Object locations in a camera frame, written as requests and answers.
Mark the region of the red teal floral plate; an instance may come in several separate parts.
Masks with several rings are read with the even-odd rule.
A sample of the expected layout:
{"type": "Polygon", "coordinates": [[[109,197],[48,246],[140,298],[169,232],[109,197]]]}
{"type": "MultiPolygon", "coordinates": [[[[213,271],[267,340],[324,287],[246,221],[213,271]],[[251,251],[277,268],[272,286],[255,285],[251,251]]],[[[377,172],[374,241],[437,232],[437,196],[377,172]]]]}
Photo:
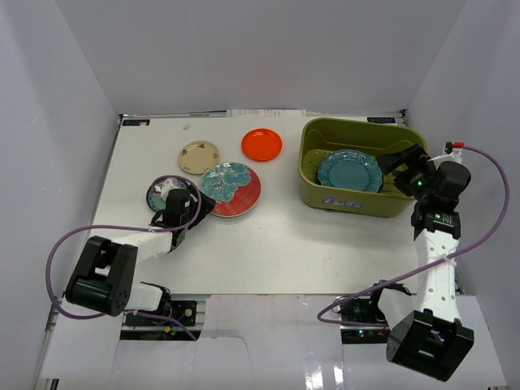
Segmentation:
{"type": "Polygon", "coordinates": [[[252,168],[239,162],[224,162],[202,176],[200,190],[215,201],[213,215],[234,218],[257,204],[262,185],[252,168]]]}

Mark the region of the teal scalloped plate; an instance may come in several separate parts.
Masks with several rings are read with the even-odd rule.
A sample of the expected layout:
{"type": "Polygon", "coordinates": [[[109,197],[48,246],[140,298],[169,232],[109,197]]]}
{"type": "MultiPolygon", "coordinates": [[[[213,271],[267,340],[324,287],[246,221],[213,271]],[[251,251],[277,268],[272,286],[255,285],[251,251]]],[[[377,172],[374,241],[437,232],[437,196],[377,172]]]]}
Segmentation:
{"type": "Polygon", "coordinates": [[[367,193],[377,193],[384,183],[375,158],[353,149],[339,150],[323,158],[317,177],[322,186],[367,193]]]}

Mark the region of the blue white patterned plate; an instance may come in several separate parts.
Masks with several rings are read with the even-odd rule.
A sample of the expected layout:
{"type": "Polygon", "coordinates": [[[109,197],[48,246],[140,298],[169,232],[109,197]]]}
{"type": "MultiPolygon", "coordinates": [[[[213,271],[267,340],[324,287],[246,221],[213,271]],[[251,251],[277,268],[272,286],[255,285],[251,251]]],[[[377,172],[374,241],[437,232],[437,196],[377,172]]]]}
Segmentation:
{"type": "MultiPolygon", "coordinates": [[[[145,195],[146,203],[153,212],[157,212],[157,211],[160,211],[160,210],[163,210],[166,208],[166,201],[163,201],[158,195],[154,194],[154,185],[160,181],[163,181],[163,180],[169,179],[169,178],[175,178],[175,177],[164,176],[162,178],[157,178],[149,186],[149,188],[146,192],[146,195],[145,195]]],[[[178,189],[188,189],[189,188],[189,183],[186,182],[184,179],[177,179],[177,178],[175,178],[175,179],[178,182],[178,184],[177,184],[177,186],[179,187],[178,189]]]]}

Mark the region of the orange round plate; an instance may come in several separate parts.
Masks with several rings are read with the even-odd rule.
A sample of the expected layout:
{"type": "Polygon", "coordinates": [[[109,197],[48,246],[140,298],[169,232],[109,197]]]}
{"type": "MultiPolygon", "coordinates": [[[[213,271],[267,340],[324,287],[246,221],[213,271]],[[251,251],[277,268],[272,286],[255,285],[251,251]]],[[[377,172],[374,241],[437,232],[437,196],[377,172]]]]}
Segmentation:
{"type": "Polygon", "coordinates": [[[256,162],[267,162],[280,154],[283,141],[274,130],[256,128],[244,135],[240,146],[247,158],[256,162]]]}

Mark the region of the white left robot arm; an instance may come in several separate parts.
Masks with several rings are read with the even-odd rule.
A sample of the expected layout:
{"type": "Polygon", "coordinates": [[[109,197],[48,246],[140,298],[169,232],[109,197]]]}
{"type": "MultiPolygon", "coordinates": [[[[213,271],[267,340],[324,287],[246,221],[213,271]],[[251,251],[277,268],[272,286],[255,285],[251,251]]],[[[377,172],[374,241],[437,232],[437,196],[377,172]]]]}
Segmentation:
{"type": "Polygon", "coordinates": [[[168,191],[165,206],[151,219],[151,229],[108,239],[90,237],[65,291],[74,305],[116,317],[125,310],[141,310],[152,323],[171,317],[171,303],[163,299],[165,288],[134,281],[136,265],[168,254],[184,240],[216,206],[203,193],[183,188],[168,191]]]}

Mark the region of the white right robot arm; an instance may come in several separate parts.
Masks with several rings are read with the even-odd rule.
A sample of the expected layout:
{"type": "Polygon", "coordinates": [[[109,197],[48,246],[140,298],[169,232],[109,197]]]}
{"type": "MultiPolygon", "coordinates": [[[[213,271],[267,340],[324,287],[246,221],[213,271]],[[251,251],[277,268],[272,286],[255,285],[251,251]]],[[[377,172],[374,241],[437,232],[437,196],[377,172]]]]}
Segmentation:
{"type": "Polygon", "coordinates": [[[418,255],[417,292],[401,280],[386,283],[366,304],[368,317],[389,327],[389,362],[440,382],[448,381],[474,345],[473,330],[462,325],[455,298],[456,252],[462,225],[459,196],[471,180],[462,165],[463,143],[449,142],[432,158],[420,145],[380,154],[379,169],[416,201],[411,216],[418,255]]]}

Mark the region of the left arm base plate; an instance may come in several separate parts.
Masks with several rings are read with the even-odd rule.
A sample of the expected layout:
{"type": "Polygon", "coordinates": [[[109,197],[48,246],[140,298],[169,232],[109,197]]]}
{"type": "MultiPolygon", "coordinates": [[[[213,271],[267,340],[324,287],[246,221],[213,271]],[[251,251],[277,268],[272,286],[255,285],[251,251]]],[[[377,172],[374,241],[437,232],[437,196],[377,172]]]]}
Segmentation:
{"type": "MultiPolygon", "coordinates": [[[[161,303],[152,315],[159,315],[175,319],[186,327],[194,326],[196,323],[197,302],[196,301],[168,301],[161,303]]],[[[123,322],[128,327],[151,327],[166,326],[173,323],[156,318],[145,318],[128,314],[123,322]]]]}

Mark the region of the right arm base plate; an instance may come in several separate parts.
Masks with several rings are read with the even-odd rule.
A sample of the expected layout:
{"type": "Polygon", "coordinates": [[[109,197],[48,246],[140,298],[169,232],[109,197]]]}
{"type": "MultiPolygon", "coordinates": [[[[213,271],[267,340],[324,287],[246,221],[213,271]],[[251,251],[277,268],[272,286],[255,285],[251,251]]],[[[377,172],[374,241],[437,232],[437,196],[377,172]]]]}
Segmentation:
{"type": "Polygon", "coordinates": [[[341,326],[343,345],[382,345],[388,341],[389,328],[383,313],[371,304],[369,297],[356,298],[339,305],[333,310],[341,321],[374,323],[375,327],[348,325],[341,326]]]}

